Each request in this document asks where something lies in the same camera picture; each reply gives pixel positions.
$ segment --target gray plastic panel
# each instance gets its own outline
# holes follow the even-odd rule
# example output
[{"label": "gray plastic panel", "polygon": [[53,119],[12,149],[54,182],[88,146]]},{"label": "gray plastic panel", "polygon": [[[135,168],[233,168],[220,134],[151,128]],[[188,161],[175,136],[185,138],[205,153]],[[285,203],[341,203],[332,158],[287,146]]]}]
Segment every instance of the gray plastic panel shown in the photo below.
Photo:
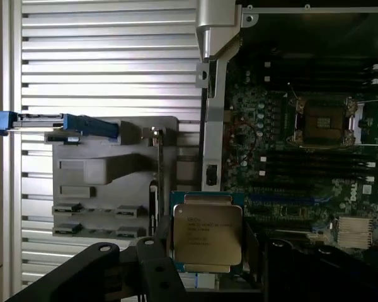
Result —
[{"label": "gray plastic panel", "polygon": [[[126,240],[148,234],[150,183],[156,177],[158,148],[151,139],[141,139],[143,128],[165,129],[164,207],[168,210],[169,192],[176,189],[178,120],[172,116],[103,120],[121,124],[122,139],[81,137],[77,145],[53,146],[54,235],[62,235],[58,232],[62,230],[67,236]],[[136,144],[122,145],[123,131]],[[64,211],[65,205],[77,210]],[[79,232],[63,230],[65,225],[79,224],[83,227]]]}]

